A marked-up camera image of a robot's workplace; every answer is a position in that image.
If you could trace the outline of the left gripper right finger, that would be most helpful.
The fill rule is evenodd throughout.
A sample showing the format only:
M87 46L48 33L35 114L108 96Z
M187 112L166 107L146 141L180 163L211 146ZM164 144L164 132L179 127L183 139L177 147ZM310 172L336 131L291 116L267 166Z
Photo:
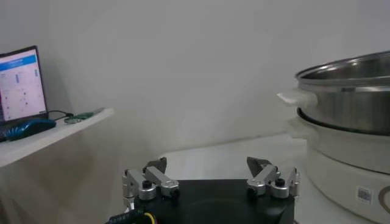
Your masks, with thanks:
M278 199L299 196L300 175L295 167L280 170L266 159L253 157L247 157L247 165L252 174L247 180L249 198L258 198L267 191Z

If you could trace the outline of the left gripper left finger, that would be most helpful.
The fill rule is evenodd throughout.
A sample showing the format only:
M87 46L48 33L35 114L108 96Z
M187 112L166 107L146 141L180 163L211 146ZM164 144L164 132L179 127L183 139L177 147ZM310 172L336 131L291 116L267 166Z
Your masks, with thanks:
M162 197L179 198L180 185L165 175L167 159L165 157L149 161L142 171L126 169L122 176L122 196L129 201L138 197L143 201L154 200L157 191Z

